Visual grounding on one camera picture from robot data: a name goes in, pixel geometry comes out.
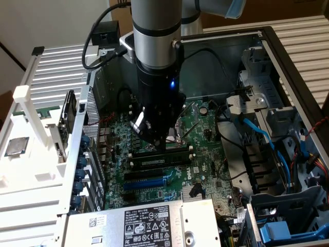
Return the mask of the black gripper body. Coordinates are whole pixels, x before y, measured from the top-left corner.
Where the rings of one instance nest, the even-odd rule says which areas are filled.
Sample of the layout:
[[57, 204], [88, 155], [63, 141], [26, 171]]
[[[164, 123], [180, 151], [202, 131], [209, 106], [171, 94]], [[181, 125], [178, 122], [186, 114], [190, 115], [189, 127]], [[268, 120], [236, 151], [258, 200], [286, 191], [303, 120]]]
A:
[[158, 136], [168, 136], [186, 101], [179, 90], [180, 66], [176, 63], [162, 69], [136, 62], [139, 108], [131, 121], [132, 130], [143, 141], [154, 144]]

